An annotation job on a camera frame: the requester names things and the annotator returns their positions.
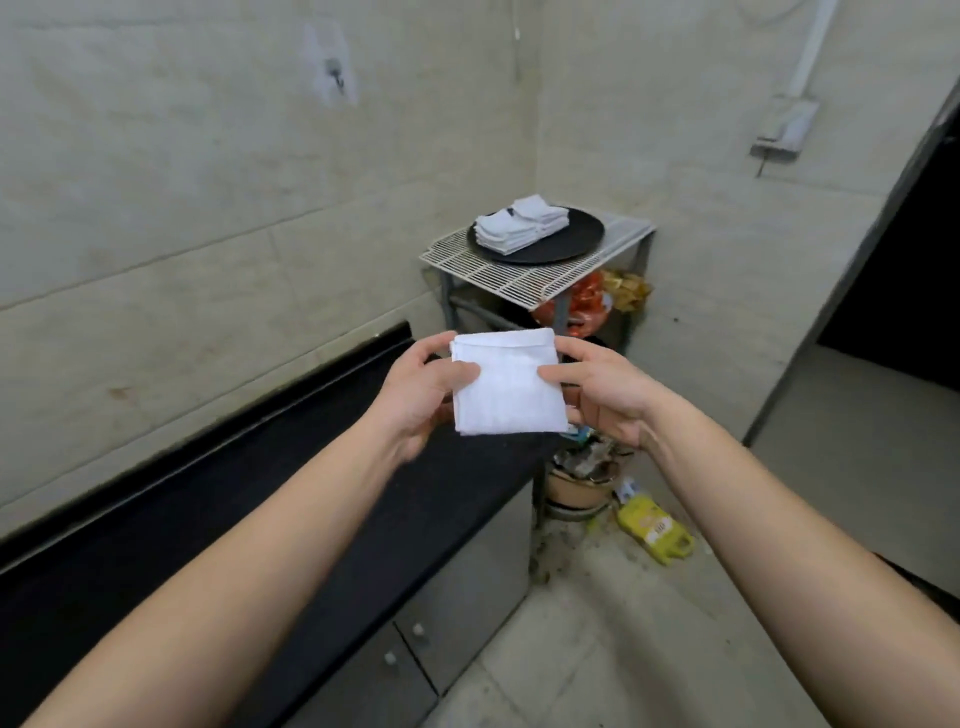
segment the finger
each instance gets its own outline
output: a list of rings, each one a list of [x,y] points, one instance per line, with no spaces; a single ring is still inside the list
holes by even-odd
[[[453,337],[456,335],[456,331],[444,331],[443,333],[435,333],[433,336],[420,339],[414,342],[414,345],[404,352],[397,361],[405,360],[414,362],[418,366],[422,365],[423,362],[429,358],[430,354],[449,352],[450,342],[453,341]]]
[[[544,364],[537,367],[537,374],[544,381],[566,384],[583,384],[589,376],[590,366],[585,361],[573,364]]]
[[[472,361],[437,359],[426,365],[426,372],[438,389],[456,392],[480,376],[480,365]]]
[[[572,336],[556,336],[554,337],[554,345],[558,352],[572,356],[577,361],[603,359],[613,353],[609,349],[591,344],[583,339],[575,339]]]
[[[576,407],[566,409],[566,421],[571,425],[582,425],[584,423],[584,413]]]

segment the forearm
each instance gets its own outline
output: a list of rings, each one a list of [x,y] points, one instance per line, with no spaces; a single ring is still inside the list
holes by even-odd
[[[960,724],[946,615],[688,402],[650,422],[651,455],[834,724]]]
[[[372,508],[396,447],[361,419],[131,612],[27,725],[221,723]]]

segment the wire shelf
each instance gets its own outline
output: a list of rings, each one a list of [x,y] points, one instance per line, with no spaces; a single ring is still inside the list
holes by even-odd
[[[467,244],[467,230],[454,232],[433,243],[420,260],[445,273],[483,288],[505,301],[532,311],[557,296],[601,265],[650,235],[656,227],[649,220],[597,213],[606,232],[590,255],[552,265],[494,263],[474,253]]]

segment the yellow container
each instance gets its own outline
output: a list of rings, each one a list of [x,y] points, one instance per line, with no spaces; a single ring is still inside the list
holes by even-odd
[[[664,566],[693,553],[693,537],[649,496],[634,496],[617,511],[620,527]]]

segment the cabinet door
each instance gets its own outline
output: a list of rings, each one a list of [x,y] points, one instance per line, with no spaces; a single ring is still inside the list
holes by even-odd
[[[415,728],[437,702],[392,623],[371,637],[284,728]]]
[[[532,493],[528,483],[396,616],[440,694],[526,595]]]

